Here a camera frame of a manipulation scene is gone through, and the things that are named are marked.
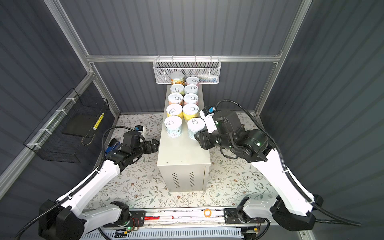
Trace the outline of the can row front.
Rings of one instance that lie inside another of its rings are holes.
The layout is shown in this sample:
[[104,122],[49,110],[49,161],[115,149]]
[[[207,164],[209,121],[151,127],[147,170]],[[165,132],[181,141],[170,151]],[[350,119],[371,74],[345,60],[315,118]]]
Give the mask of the can row front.
[[184,96],[180,93],[171,93],[167,97],[169,105],[171,104],[179,104],[183,106],[184,104]]

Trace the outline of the green labelled can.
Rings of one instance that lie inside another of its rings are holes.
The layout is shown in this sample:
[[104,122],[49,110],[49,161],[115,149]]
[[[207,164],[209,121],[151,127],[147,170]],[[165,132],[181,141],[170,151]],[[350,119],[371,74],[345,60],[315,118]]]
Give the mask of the green labelled can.
[[170,87],[171,93],[178,93],[181,94],[182,96],[185,94],[184,93],[184,86],[182,84],[173,84]]

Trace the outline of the pink labelled can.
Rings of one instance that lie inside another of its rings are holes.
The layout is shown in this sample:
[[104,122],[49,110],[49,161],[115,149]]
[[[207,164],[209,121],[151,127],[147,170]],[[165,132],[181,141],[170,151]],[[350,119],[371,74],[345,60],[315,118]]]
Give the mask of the pink labelled can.
[[187,86],[188,86],[188,85],[199,86],[199,84],[200,84],[200,79],[199,79],[198,77],[195,77],[195,76],[188,77],[188,78],[186,79],[186,84],[187,84]]

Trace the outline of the yellow orange labelled can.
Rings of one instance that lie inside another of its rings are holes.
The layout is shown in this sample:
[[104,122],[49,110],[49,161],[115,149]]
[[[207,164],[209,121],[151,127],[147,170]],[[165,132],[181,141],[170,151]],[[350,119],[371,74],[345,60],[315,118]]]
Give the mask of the yellow orange labelled can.
[[175,85],[175,84],[180,84],[183,86],[185,85],[185,75],[180,71],[171,73],[170,78],[171,78],[172,85]]

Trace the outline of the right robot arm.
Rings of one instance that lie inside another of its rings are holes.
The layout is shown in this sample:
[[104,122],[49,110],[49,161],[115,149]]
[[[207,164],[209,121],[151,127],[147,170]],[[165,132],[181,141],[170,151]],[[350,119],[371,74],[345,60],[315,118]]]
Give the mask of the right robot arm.
[[355,227],[362,225],[323,209],[323,198],[310,193],[293,175],[284,161],[280,146],[256,118],[240,106],[256,125],[256,129],[246,130],[234,111],[218,109],[221,103],[223,101],[200,111],[206,126],[195,134],[195,139],[204,150],[219,147],[233,153],[234,160],[246,160],[263,174],[278,194],[275,200],[266,204],[244,198],[237,207],[241,222],[272,218],[292,232],[312,230],[316,223]]

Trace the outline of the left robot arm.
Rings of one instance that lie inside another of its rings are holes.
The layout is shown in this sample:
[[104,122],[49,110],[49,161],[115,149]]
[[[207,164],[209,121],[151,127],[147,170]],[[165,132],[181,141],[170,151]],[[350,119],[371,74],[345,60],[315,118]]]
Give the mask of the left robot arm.
[[83,235],[111,223],[120,227],[140,225],[140,221],[132,217],[129,206],[119,201],[113,201],[103,209],[83,212],[88,202],[110,180],[117,177],[126,167],[135,164],[143,155],[159,150],[160,142],[156,139],[146,140],[142,134],[142,126],[124,129],[126,133],[122,146],[103,153],[96,169],[73,189],[56,201],[48,200],[43,203],[39,215],[18,231],[16,240],[34,223],[39,224],[38,234],[45,240],[79,240]]

